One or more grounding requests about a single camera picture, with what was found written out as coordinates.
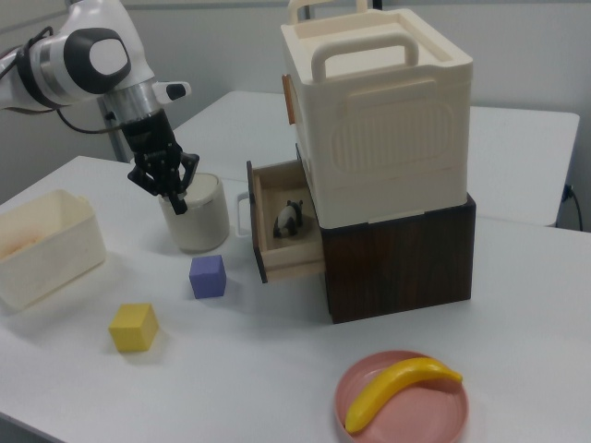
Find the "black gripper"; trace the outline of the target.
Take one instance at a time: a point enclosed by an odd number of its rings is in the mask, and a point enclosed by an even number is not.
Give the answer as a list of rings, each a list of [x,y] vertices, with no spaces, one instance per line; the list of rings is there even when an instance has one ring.
[[[123,134],[135,162],[128,179],[153,196],[167,198],[175,214],[185,213],[185,195],[197,170],[199,155],[181,154],[165,111],[125,125]],[[184,169],[182,179],[180,165]]]

